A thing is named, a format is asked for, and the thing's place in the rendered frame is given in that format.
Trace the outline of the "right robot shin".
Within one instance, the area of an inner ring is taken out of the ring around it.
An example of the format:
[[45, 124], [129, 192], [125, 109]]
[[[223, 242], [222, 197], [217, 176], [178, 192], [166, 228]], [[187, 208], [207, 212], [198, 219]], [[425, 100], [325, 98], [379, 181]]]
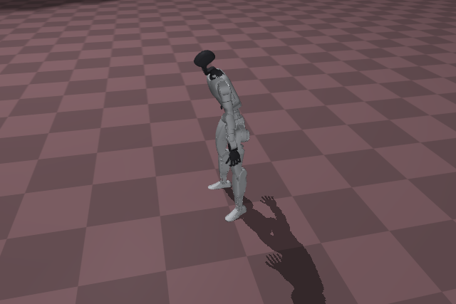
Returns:
[[221, 182], [221, 184], [226, 184], [227, 173], [229, 172], [230, 163], [228, 162], [226, 164], [226, 162], [222, 161], [222, 159], [220, 158], [220, 156], [218, 154], [218, 165], [219, 165], [219, 174], [220, 174], [220, 178], [221, 178], [220, 182]]

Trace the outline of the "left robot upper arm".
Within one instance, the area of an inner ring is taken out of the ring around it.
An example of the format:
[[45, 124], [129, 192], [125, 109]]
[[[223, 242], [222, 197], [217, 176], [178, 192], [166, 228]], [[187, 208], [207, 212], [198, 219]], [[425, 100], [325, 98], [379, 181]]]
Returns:
[[226, 116], [231, 114], [234, 116], [233, 104], [231, 98], [231, 88], [226, 81], [221, 81], [218, 83], [218, 93], [222, 101], [222, 107], [225, 110], [225, 113], [222, 115], [222, 122], [227, 123]]

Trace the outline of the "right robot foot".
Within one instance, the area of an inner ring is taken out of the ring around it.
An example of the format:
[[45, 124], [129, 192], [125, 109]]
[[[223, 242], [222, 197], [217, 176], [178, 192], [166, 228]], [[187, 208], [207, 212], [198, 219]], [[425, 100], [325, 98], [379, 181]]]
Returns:
[[215, 184], [209, 185], [208, 188], [209, 189], [221, 189], [221, 188], [226, 188], [226, 187], [231, 187], [231, 186], [232, 186], [232, 183], [229, 180], [227, 180], [226, 184], [221, 184], [221, 182], [218, 181]]

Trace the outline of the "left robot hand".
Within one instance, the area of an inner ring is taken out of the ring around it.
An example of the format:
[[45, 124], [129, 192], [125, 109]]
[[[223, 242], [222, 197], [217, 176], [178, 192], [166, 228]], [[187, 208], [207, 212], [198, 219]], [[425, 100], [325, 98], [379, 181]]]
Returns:
[[[238, 148], [231, 150], [230, 144], [228, 144], [228, 148], [229, 148], [230, 153], [229, 153], [229, 158], [226, 161], [226, 164], [229, 162], [229, 160], [231, 160], [231, 164], [229, 165], [230, 167], [232, 165], [235, 166], [236, 164], [239, 164], [241, 162], [241, 159], [240, 159], [240, 155], [237, 151]], [[239, 161], [238, 161], [238, 159], [239, 159]], [[233, 164], [233, 162], [234, 162], [234, 164]]]

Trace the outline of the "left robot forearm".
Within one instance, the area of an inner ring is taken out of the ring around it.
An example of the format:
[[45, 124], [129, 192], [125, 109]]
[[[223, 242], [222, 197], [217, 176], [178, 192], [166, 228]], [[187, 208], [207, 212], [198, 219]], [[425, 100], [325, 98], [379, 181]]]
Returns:
[[235, 129], [234, 116], [231, 115], [231, 114], [228, 114], [226, 116], [226, 121], [227, 121], [227, 124], [225, 125], [226, 141], [228, 142], [228, 144], [230, 144], [231, 150], [233, 150], [233, 149], [237, 148], [236, 137], [234, 136], [235, 135], [235, 131], [234, 131], [234, 129]]

